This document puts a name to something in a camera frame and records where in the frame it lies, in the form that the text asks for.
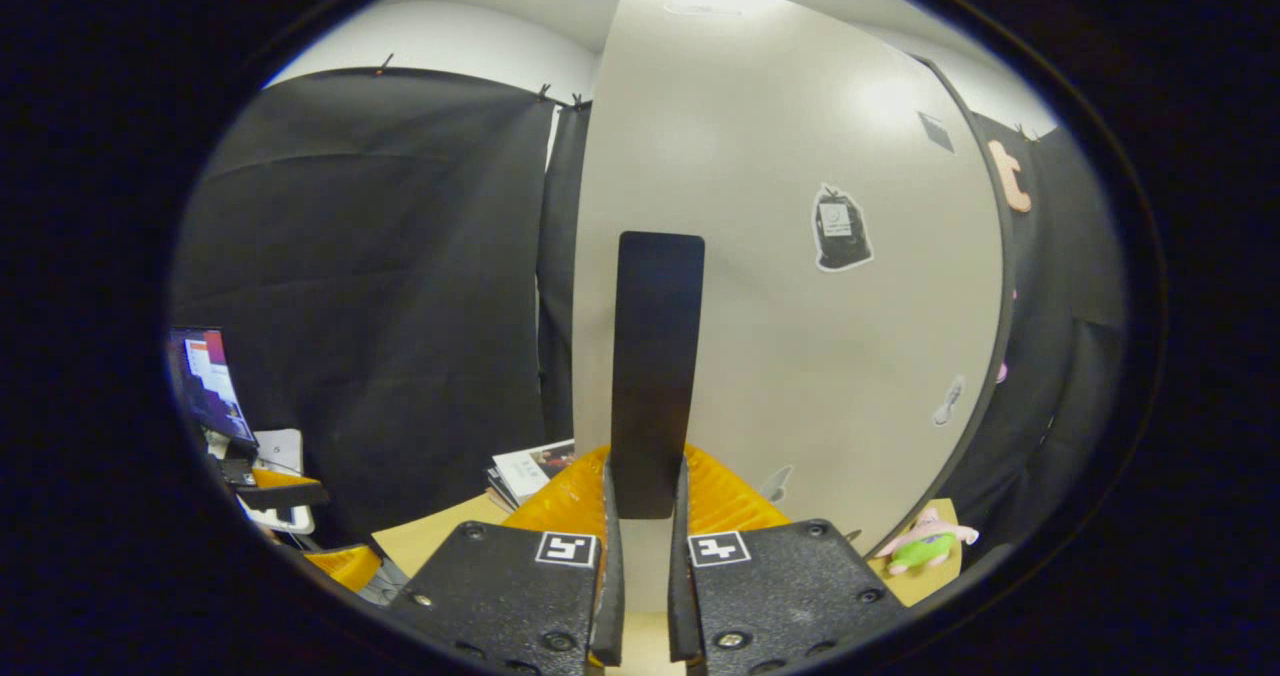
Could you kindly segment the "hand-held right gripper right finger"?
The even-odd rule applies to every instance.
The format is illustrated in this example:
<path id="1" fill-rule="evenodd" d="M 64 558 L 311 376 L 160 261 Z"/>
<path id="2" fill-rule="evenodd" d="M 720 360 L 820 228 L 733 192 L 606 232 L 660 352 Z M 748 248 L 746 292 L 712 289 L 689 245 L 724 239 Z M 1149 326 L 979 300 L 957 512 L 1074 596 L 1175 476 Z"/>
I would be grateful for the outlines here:
<path id="1" fill-rule="evenodd" d="M 690 675 L 832 672 L 906 618 L 831 521 L 785 517 L 694 446 L 673 516 L 669 652 Z"/>

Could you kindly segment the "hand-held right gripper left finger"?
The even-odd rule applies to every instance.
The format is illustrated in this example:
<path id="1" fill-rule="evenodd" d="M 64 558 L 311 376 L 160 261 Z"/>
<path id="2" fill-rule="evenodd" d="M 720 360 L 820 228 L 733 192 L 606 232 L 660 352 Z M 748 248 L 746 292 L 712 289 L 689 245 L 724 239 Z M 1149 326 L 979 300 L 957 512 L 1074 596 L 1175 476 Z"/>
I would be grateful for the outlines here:
<path id="1" fill-rule="evenodd" d="M 577 457 L 500 524 L 458 522 L 387 615 L 467 673 L 620 664 L 625 567 L 609 449 Z"/>

